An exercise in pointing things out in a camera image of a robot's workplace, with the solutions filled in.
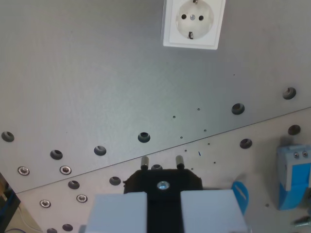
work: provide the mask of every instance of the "white block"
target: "white block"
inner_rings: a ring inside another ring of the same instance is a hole
[[[185,233],[247,233],[232,190],[181,192]]]
[[[162,39],[164,46],[216,50],[225,0],[165,0]]]

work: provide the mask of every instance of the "screw hole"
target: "screw hole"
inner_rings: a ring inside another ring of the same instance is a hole
[[[55,230],[54,228],[49,228],[47,230],[47,233],[57,233],[57,230]]]
[[[71,189],[78,189],[80,187],[80,184],[77,181],[69,181],[68,187]]]
[[[301,131],[301,128],[299,125],[292,125],[291,127],[288,128],[288,134],[291,136],[299,134]]]
[[[286,100],[291,100],[296,95],[296,89],[293,87],[287,88],[286,91],[283,92],[283,98]]]
[[[63,230],[66,232],[71,232],[73,230],[73,227],[70,224],[64,224]]]
[[[53,158],[55,160],[60,160],[61,158],[63,158],[63,154],[59,150],[52,150],[50,152],[50,156],[51,156],[51,158]]]
[[[236,103],[235,105],[232,106],[231,112],[234,115],[240,115],[245,111],[245,107],[241,103]]]
[[[253,142],[251,139],[243,139],[241,142],[240,142],[240,147],[242,149],[248,149],[250,148],[251,146],[253,145]]]
[[[13,142],[14,141],[14,135],[8,131],[5,131],[1,134],[1,137],[6,142]]]
[[[138,141],[146,143],[150,141],[150,135],[148,133],[142,132],[138,135]]]
[[[113,176],[109,179],[110,184],[117,186],[121,183],[121,179],[117,176]]]
[[[106,148],[103,147],[103,146],[96,146],[96,147],[94,148],[94,153],[95,153],[96,155],[98,155],[98,156],[103,156],[103,155],[105,155],[105,154],[107,153],[107,150],[106,150]]]

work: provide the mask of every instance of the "metal pin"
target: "metal pin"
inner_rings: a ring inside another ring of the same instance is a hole
[[[190,39],[190,40],[193,40],[193,33],[192,33],[192,32],[189,32],[189,35],[188,35],[188,36],[189,36],[189,39]]]
[[[140,169],[141,170],[148,170],[148,165],[149,165],[149,158],[147,156],[143,156],[141,158]]]
[[[184,158],[181,155],[176,156],[177,169],[184,169]]]

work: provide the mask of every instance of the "gray metal panel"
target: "gray metal panel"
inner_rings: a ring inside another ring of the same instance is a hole
[[[309,107],[310,9],[228,1],[209,51],[162,46],[159,0],[1,0],[0,132],[15,136],[0,140],[1,173],[21,192]]]

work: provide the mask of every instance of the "metal surface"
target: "metal surface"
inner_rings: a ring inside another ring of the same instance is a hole
[[[230,189],[235,180],[242,181],[249,193],[245,219],[254,233],[296,232],[291,222],[307,214],[303,205],[291,211],[278,211],[278,187],[276,173],[276,148],[286,144],[311,143],[311,109],[302,110],[258,124],[215,135],[149,155],[150,163],[163,169],[176,168],[175,157],[182,155],[185,168],[191,169],[202,179],[205,189]],[[288,135],[288,128],[297,124],[301,132]],[[240,141],[249,138],[253,145],[242,149]],[[141,158],[109,166],[74,177],[79,182],[77,190],[70,189],[73,178],[51,183],[18,194],[27,209],[45,232],[48,228],[61,230],[70,223],[74,229],[87,223],[95,195],[123,193],[123,185],[109,183],[112,176],[127,180],[140,169]],[[79,194],[88,201],[80,204]],[[38,202],[47,198],[52,208],[43,209]]]
[[[228,1],[209,51],[162,45],[160,0],[1,0],[1,173],[18,193],[310,107],[310,8]]]

